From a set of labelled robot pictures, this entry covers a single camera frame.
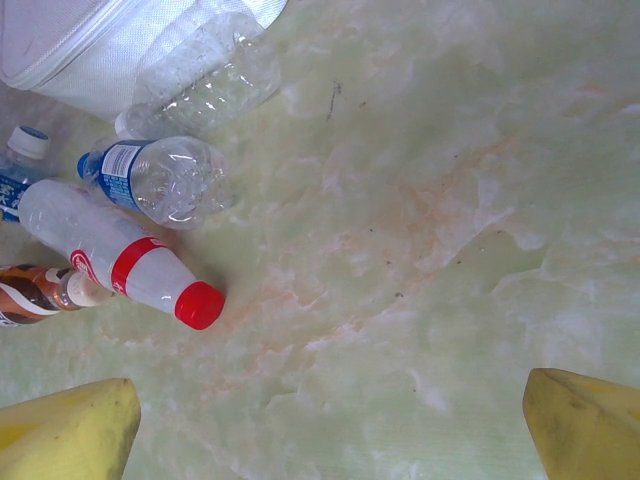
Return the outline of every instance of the green marble surface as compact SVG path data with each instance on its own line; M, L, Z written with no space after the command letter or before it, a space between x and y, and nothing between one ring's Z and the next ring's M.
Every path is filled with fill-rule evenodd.
M3 329L0 404L131 377L125 479L545 478L531 368L640 385L638 25L635 0L290 0L280 93L209 138L235 206L161 234L224 315ZM68 178L110 132L0 101L0 140L49 129Z

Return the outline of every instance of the water bottle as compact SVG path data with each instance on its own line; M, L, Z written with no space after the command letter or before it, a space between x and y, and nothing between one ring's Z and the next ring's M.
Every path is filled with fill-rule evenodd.
M280 84L275 46L256 20L220 14L136 79L122 139L202 136L264 102Z
M231 205L224 157L193 137L98 142L80 158L78 174L91 190L177 230L201 225Z
M101 305L112 295L84 273L71 268L2 267L0 325L32 325L62 311Z
M35 128L16 127L7 148L0 153L0 215L8 222L18 221L18 203L25 190L47 176L42 160L49 148L49 137Z
M88 191L46 179L18 205L22 225L94 282L171 313L196 330L220 315L224 296L118 207Z

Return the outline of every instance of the white container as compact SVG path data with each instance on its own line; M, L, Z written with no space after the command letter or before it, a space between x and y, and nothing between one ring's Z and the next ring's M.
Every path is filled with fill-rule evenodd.
M198 281L171 250L115 205L57 180L22 196L20 223L96 283L175 315L196 330L220 315L224 296Z
M131 106L138 73L222 12L268 27L287 0L2 0L0 79L104 120Z

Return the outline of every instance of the yellow plastic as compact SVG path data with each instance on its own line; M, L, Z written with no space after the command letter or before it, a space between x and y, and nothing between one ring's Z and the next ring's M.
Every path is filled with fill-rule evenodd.
M640 390L535 369L523 409L550 480L640 479Z
M119 378L0 409L0 479L120 479L140 424Z

